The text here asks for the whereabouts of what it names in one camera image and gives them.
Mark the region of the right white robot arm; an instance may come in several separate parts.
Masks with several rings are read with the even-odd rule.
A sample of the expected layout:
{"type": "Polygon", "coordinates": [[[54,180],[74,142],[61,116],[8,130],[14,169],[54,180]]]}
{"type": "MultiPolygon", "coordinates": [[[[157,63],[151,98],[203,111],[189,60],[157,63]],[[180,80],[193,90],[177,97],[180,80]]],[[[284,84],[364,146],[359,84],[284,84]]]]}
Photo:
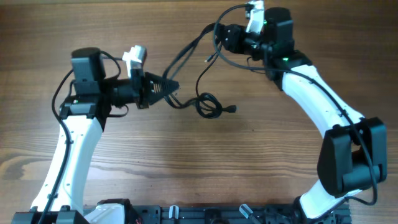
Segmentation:
{"type": "Polygon", "coordinates": [[[386,127],[347,105],[322,79],[312,61],[295,48],[294,22],[283,7],[265,9],[261,1],[243,4],[247,26],[216,22],[213,45],[261,61],[260,70],[295,100],[319,130],[323,142],[318,180],[292,205],[269,207],[266,223],[341,223],[343,205],[387,177],[386,127]]]}

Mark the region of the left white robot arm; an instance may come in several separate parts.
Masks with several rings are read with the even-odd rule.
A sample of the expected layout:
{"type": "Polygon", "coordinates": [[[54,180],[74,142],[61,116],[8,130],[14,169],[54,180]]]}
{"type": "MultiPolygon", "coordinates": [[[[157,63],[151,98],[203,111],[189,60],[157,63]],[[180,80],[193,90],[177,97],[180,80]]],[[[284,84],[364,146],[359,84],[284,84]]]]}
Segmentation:
{"type": "Polygon", "coordinates": [[[14,214],[13,223],[142,223],[128,199],[101,201],[85,213],[83,193],[90,162],[111,108],[130,103],[148,108],[178,90],[178,82],[143,70],[146,49],[136,45],[125,52],[128,77],[106,77],[105,51],[86,47],[72,52],[74,80],[59,109],[58,143],[45,182],[28,212],[14,214]]]}

